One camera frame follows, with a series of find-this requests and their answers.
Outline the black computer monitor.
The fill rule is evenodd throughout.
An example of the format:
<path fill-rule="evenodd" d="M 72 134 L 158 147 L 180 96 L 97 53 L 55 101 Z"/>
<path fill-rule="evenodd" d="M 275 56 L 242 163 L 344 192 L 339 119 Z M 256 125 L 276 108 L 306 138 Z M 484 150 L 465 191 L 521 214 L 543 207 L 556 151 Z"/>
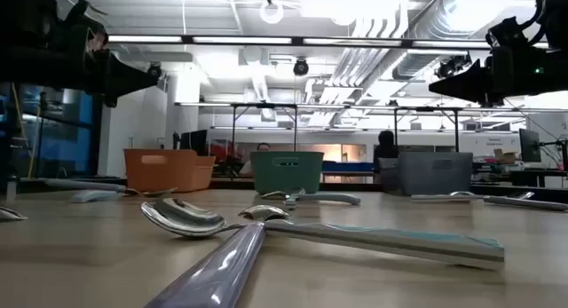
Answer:
<path fill-rule="evenodd" d="M 521 160 L 523 162 L 541 162 L 539 133 L 527 129 L 520 129 L 518 133 Z"/>
<path fill-rule="evenodd" d="M 207 130 L 183 132 L 180 135 L 179 148 L 193 150 L 199 156 L 207 156 L 209 153 L 207 138 Z"/>

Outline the purple-handled metal spoon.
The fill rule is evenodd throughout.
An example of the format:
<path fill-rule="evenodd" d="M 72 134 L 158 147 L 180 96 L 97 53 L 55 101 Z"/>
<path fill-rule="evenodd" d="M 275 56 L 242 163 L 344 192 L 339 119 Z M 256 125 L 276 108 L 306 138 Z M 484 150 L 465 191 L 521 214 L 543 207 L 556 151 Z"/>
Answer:
<path fill-rule="evenodd" d="M 553 211 L 568 211 L 568 205 L 552 202 L 552 201 L 536 201 L 532 200 L 533 192 L 526 192 L 520 194 L 518 197 L 508 197 L 508 196 L 495 196 L 495 195 L 478 195 L 471 192 L 453 192 L 450 196 L 457 199 L 458 197 L 470 198 L 470 199 L 481 199 L 484 202 L 496 204 L 496 205 L 507 205 L 515 207 L 524 207 L 531 209 L 544 209 Z"/>
<path fill-rule="evenodd" d="M 165 190 L 158 190 L 158 191 L 139 191 L 137 189 L 123 185 L 108 184 L 96 181 L 61 179 L 61 178 L 48 178 L 44 180 L 44 183 L 48 186 L 75 188 L 83 190 L 112 191 L 116 193 L 125 193 L 128 195 L 143 195 L 146 197 L 158 197 L 168 193 L 175 193 L 177 191 L 176 187 Z"/>
<path fill-rule="evenodd" d="M 234 308 L 264 243 L 264 222 L 289 218 L 280 208 L 256 205 L 240 213 L 247 223 L 228 225 L 222 216 L 178 199 L 147 201 L 141 211 L 160 228 L 187 238 L 234 231 L 144 308 Z"/>

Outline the small gray cylinder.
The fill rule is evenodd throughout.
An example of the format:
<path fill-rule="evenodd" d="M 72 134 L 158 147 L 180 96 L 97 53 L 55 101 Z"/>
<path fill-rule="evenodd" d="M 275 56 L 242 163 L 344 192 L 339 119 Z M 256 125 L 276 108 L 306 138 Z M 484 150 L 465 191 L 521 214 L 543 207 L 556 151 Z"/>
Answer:
<path fill-rule="evenodd" d="M 10 175 L 7 179 L 6 185 L 6 201 L 12 202 L 15 200 L 17 194 L 19 178 L 15 175 Z"/>

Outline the gray plastic bin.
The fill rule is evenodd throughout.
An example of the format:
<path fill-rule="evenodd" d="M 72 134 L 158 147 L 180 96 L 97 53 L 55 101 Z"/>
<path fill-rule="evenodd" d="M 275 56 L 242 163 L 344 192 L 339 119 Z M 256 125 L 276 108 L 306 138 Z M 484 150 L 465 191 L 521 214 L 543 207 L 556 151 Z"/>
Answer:
<path fill-rule="evenodd" d="M 469 191 L 473 153 L 402 152 L 378 159 L 378 179 L 385 193 L 433 195 Z"/>

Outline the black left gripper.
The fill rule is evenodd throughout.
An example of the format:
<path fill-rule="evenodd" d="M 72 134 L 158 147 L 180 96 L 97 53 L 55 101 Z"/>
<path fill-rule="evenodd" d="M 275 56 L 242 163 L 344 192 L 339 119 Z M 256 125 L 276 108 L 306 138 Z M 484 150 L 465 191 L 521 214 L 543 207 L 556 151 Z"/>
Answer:
<path fill-rule="evenodd" d="M 159 80 L 155 71 L 128 66 L 105 47 L 89 51 L 84 32 L 69 33 L 59 50 L 65 54 L 68 82 L 100 95 L 107 107 L 116 107 L 116 97 L 156 86 Z"/>

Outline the light-blue-handled metal spoon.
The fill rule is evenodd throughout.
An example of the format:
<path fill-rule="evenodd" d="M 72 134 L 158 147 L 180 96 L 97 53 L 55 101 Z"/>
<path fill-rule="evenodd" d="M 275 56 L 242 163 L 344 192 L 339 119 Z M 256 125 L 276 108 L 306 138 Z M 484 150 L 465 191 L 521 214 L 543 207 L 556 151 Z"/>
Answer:
<path fill-rule="evenodd" d="M 262 199 L 280 198 L 285 201 L 286 193 L 287 192 L 284 191 L 264 193 L 261 194 L 261 198 Z M 355 206 L 358 206 L 361 203 L 361 199 L 359 197 L 345 193 L 304 193 L 297 200 L 298 201 L 338 201 Z"/>
<path fill-rule="evenodd" d="M 132 191 L 108 191 L 108 190 L 82 190 L 71 196 L 72 203 L 89 203 L 95 201 L 113 201 L 124 196 L 136 195 Z"/>
<path fill-rule="evenodd" d="M 412 201 L 474 201 L 482 200 L 489 197 L 507 197 L 507 198 L 517 198 L 517 199 L 530 199 L 535 193 L 533 192 L 523 192 L 515 193 L 511 196 L 495 196 L 495 195 L 484 195 L 475 194 L 472 192 L 452 192 L 448 194 L 414 194 L 410 198 Z"/>

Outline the blue tabletop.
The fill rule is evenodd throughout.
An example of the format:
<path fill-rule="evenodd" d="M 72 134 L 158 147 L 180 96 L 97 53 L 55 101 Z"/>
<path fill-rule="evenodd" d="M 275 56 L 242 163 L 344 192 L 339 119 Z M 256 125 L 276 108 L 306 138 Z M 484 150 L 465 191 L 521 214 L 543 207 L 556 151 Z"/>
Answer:
<path fill-rule="evenodd" d="M 372 162 L 333 162 L 322 163 L 323 172 L 374 172 Z"/>

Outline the cardboard box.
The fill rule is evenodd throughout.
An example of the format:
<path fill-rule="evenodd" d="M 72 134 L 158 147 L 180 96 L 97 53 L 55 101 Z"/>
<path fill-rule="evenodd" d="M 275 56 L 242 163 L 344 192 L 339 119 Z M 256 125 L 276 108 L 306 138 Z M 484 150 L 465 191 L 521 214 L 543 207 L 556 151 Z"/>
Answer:
<path fill-rule="evenodd" d="M 504 152 L 500 148 L 493 150 L 495 160 L 501 164 L 514 164 L 517 160 L 515 152 Z"/>

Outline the black-legged folding table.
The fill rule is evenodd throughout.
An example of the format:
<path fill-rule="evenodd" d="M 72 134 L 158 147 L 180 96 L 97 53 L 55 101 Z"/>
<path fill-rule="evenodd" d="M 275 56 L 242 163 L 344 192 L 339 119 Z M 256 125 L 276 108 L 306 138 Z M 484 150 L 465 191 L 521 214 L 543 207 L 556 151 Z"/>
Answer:
<path fill-rule="evenodd" d="M 233 111 L 232 114 L 232 124 L 231 124 L 231 154 L 234 154 L 235 147 L 236 147 L 236 122 L 239 119 L 237 115 L 237 109 L 240 107 L 245 107 L 249 109 L 251 107 L 256 109 L 282 109 L 285 113 L 289 110 L 292 110 L 294 114 L 291 116 L 291 120 L 293 122 L 293 149 L 296 150 L 297 148 L 297 140 L 298 140 L 298 110 L 302 109 L 324 109 L 324 110 L 344 110 L 344 109 L 351 109 L 353 108 L 352 105 L 329 105 L 329 104 L 291 104 L 291 103 L 272 103 L 272 102 L 222 102 L 222 103 L 208 103 L 208 102 L 175 102 L 175 106 L 181 107 L 230 107 Z"/>
<path fill-rule="evenodd" d="M 380 107 L 355 117 L 352 127 L 366 135 L 390 130 L 401 147 L 439 146 L 477 155 L 495 149 L 518 152 L 518 131 L 525 125 L 518 112 L 476 107 Z"/>

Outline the dark desk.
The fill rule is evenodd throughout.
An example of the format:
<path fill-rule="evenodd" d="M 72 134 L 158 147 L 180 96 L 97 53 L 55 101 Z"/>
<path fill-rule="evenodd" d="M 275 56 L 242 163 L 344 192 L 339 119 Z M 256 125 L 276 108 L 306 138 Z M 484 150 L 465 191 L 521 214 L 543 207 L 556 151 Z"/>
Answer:
<path fill-rule="evenodd" d="M 568 187 L 568 172 L 518 164 L 475 162 L 471 182 L 490 186 Z"/>

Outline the silver ventilation duct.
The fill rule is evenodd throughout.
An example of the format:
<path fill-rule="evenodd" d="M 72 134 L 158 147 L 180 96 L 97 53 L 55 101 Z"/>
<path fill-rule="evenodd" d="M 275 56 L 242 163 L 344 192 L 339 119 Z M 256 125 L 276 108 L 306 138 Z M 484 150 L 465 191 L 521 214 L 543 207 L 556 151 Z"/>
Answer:
<path fill-rule="evenodd" d="M 495 20 L 513 0 L 436 0 L 413 20 L 406 39 L 469 39 Z"/>

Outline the long white light bar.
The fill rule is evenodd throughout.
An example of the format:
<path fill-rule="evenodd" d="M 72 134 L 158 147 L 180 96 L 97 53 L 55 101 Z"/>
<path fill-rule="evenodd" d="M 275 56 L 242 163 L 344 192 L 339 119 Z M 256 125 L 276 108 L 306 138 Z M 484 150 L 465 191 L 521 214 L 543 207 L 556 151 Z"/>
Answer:
<path fill-rule="evenodd" d="M 416 50 L 485 51 L 490 45 L 483 40 L 427 40 L 397 38 L 301 37 L 301 36 L 144 36 L 110 35 L 109 43 L 180 44 L 180 45 L 257 45 L 291 47 L 344 47 Z"/>

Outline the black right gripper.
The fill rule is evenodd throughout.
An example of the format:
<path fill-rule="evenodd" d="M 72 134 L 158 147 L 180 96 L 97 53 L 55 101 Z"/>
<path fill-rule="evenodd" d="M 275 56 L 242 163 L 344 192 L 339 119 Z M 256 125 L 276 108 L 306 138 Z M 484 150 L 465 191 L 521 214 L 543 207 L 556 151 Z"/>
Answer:
<path fill-rule="evenodd" d="M 491 51 L 491 105 L 502 106 L 504 99 L 514 96 L 535 96 L 548 91 L 546 75 L 547 52 L 528 47 L 512 49 L 505 46 Z M 448 76 L 429 84 L 429 91 L 438 95 L 475 102 L 490 103 L 485 83 L 485 69 L 477 59 L 458 75 Z"/>

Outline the teal plastic bin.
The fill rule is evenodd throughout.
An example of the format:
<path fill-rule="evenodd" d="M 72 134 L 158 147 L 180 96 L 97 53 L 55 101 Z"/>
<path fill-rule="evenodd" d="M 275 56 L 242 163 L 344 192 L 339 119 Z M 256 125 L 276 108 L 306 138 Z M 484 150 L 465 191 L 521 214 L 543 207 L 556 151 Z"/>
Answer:
<path fill-rule="evenodd" d="M 317 193 L 324 154 L 307 151 L 264 151 L 250 155 L 255 191 L 295 191 L 303 188 Z"/>

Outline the black aluminium table frame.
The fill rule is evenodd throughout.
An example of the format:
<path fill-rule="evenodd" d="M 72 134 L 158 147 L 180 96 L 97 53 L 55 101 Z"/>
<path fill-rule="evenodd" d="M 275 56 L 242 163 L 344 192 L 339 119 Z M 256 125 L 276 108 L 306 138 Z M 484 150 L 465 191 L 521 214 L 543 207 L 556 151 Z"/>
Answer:
<path fill-rule="evenodd" d="M 254 183 L 252 181 L 231 181 L 222 178 L 214 178 L 210 184 L 209 189 L 233 189 L 233 190 L 253 190 Z M 337 183 L 320 183 L 320 191 L 329 192 L 355 192 L 355 193 L 370 193 L 381 192 L 384 193 L 385 189 L 380 184 L 337 184 Z M 17 184 L 18 193 L 44 193 L 56 191 L 57 187 L 50 187 L 46 185 L 42 179 L 22 179 Z M 533 198 L 539 201 L 552 201 L 563 204 L 568 204 L 568 189 L 563 188 L 539 188 L 532 186 L 487 186 L 487 185 L 471 185 L 470 191 L 472 193 L 484 195 L 513 195 L 530 191 L 534 193 Z"/>

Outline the orange plastic bin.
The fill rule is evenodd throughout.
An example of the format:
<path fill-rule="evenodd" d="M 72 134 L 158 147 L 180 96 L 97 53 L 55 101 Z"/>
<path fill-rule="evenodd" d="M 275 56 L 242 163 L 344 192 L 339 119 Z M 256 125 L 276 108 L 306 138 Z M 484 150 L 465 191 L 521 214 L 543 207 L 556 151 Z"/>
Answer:
<path fill-rule="evenodd" d="M 128 188 L 175 193 L 208 189 L 215 156 L 199 156 L 194 150 L 124 149 Z"/>

